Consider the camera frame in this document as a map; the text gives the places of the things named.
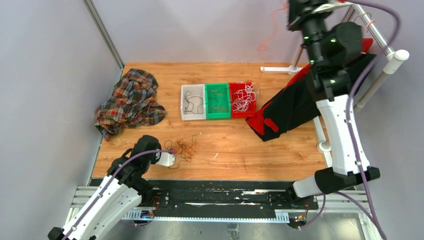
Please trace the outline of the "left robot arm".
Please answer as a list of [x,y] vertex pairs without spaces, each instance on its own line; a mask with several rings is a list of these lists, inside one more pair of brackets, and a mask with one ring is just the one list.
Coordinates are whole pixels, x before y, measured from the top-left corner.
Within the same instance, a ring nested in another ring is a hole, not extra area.
[[133,148],[112,162],[96,192],[62,227],[53,227],[49,240],[102,240],[134,207],[149,206],[153,186],[142,176],[164,151],[159,140],[142,136]]

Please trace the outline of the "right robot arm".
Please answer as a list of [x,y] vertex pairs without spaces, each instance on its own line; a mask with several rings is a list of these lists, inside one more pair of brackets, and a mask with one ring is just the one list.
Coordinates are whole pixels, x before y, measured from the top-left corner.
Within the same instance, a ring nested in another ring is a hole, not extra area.
[[306,197],[332,194],[378,179],[380,170],[372,167],[363,151],[354,118],[352,86],[345,64],[362,53],[361,27],[342,22],[327,29],[325,20],[344,3],[338,0],[290,0],[288,30],[300,31],[310,71],[306,84],[326,125],[332,156],[331,167],[292,183],[285,195],[294,209]]

